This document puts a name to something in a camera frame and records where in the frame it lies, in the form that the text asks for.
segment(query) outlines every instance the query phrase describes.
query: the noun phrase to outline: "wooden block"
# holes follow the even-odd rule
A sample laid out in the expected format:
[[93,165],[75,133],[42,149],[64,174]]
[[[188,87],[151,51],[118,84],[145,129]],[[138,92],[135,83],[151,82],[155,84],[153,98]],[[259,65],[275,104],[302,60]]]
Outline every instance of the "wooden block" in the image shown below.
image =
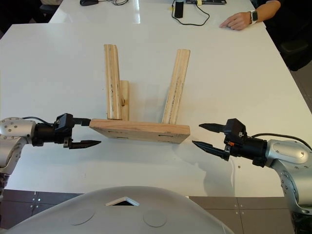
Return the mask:
[[190,50],[178,50],[162,123],[176,124]]
[[175,124],[93,119],[89,127],[108,138],[176,144],[180,144],[190,135],[189,126]]
[[106,72],[106,112],[108,119],[122,119],[118,51],[115,45],[104,45]]
[[129,120],[129,82],[127,80],[120,81],[121,89],[121,112],[122,120]]

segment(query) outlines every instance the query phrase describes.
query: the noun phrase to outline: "vertical wooden post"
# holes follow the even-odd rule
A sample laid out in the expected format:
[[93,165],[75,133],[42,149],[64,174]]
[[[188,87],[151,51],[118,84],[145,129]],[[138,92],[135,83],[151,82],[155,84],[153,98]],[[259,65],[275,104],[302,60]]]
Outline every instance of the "vertical wooden post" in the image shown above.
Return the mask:
[[115,45],[104,45],[106,72],[107,119],[122,119],[118,51]]
[[176,124],[190,53],[190,50],[177,51],[162,123]]
[[129,121],[129,82],[127,80],[120,81],[120,89],[122,93],[121,98],[121,111],[122,120]]

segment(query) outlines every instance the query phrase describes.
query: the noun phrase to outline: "white watch strap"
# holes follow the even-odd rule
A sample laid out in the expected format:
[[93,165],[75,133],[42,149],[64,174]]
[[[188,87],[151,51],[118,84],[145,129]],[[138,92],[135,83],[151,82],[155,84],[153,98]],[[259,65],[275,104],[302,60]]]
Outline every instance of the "white watch strap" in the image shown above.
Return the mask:
[[253,12],[255,12],[255,10],[250,11],[250,18],[251,18],[252,24],[255,24],[255,23],[257,23],[257,21],[256,20],[253,21]]

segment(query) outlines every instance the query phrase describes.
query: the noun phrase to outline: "computer mouse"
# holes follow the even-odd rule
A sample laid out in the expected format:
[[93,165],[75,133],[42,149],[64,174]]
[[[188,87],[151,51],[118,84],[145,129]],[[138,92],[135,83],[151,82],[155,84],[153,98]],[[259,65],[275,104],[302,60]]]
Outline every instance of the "computer mouse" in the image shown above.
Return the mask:
[[80,0],[81,6],[90,6],[94,4],[98,4],[98,0]]

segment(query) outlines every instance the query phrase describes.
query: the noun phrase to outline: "person's hand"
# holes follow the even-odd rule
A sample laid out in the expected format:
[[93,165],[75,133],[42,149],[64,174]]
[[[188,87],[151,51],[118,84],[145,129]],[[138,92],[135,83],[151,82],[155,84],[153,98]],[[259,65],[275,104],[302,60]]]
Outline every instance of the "person's hand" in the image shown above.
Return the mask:
[[250,12],[240,12],[228,17],[222,24],[220,28],[230,27],[233,30],[243,30],[251,23],[251,13]]

